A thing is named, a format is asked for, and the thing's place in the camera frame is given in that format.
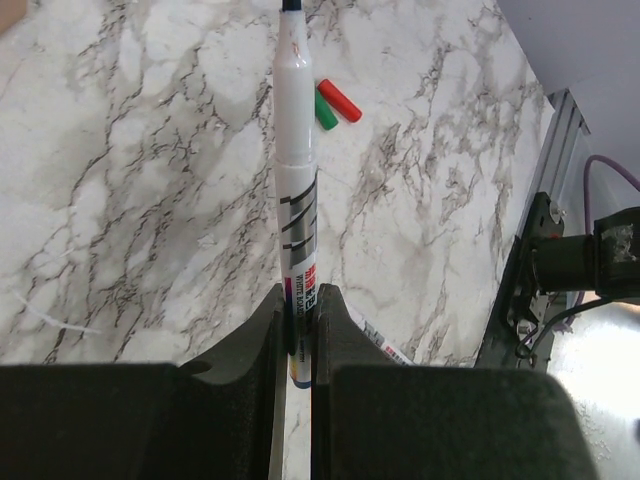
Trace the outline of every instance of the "white marble countertop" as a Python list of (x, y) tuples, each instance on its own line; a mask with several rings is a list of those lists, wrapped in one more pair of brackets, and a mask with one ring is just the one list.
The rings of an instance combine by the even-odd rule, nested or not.
[[(319, 279), (416, 362), (470, 365), (551, 107), (494, 0), (306, 8), (317, 78), (364, 112), (318, 128)], [(279, 280), (277, 14), (40, 0), (0, 38), (0, 362), (183, 362)]]

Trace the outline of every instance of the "white wall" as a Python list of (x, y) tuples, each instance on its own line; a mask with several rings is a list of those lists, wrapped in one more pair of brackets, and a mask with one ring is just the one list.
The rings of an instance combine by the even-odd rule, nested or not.
[[(612, 157), (640, 177), (640, 1), (498, 0), (547, 93), (569, 88), (591, 135), (592, 153)], [(582, 194), (578, 152), (567, 187)], [(594, 215), (640, 205), (640, 195), (594, 165)]]

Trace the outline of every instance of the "black cable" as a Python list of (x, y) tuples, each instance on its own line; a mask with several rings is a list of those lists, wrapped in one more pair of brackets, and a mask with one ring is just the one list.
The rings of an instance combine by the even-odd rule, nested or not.
[(527, 343), (529, 343), (529, 340), (531, 340), (536, 333), (538, 333), (537, 324), (535, 324), (533, 330), (527, 333), (527, 335), (520, 341), (520, 343), (516, 347), (516, 357), (523, 359), (528, 359), (531, 357), (531, 349), (527, 346)]
[(560, 323), (562, 320), (564, 320), (567, 317), (573, 316), (573, 315), (577, 315), (579, 313), (582, 312), (586, 312), (587, 310), (591, 310), (592, 308), (596, 308), (596, 307), (601, 307), (603, 305), (607, 305), (611, 302), (613, 302), (614, 299), (612, 298), (598, 298), (597, 300), (592, 300), (591, 302), (587, 302), (587, 303), (583, 303), (581, 305), (576, 305), (575, 307), (571, 307), (571, 308), (567, 308), (566, 310), (558, 313), (557, 315), (554, 315), (544, 326), (544, 328), (542, 329), (542, 331), (540, 332), (540, 335), (538, 335), (538, 338), (536, 338), (536, 341), (533, 342), (533, 346), (531, 347), (531, 349), (528, 352), (528, 355), (525, 357), (521, 356), (521, 345), (524, 345), (526, 342), (528, 342), (531, 337), (533, 337), (533, 334), (535, 333), (535, 331), (530, 332), (522, 342), (520, 342), (518, 344), (518, 347), (516, 348), (516, 355), (520, 358), (532, 358), (535, 356), (536, 350), (538, 349), (538, 347), (540, 346), (540, 344), (542, 343), (542, 341), (544, 340), (544, 338), (549, 334), (549, 332), (551, 331), (551, 329), (557, 325), (558, 323)]

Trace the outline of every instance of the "green marker cap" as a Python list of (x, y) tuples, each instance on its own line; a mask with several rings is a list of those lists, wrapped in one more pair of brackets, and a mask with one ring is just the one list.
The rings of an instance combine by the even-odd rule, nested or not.
[(316, 88), (316, 118), (325, 130), (331, 130), (338, 124), (338, 119), (331, 111), (331, 107)]

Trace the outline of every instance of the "white marker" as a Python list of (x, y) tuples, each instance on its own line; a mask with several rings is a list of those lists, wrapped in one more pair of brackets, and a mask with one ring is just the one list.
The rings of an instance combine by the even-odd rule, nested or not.
[(369, 340), (371, 340), (384, 354), (391, 360), (399, 363), (400, 365), (415, 365), (409, 358), (400, 351), (399, 348), (394, 347), (387, 341), (382, 334), (373, 328), (373, 326), (367, 322), (364, 315), (355, 309), (353, 305), (347, 303), (347, 310), (353, 323), (355, 323), (362, 333), (364, 333)]
[(295, 332), (290, 374), (311, 386), (311, 315), (316, 305), (316, 161), (312, 154), (315, 84), (301, 0), (283, 0), (273, 64), (276, 198), (282, 285)]

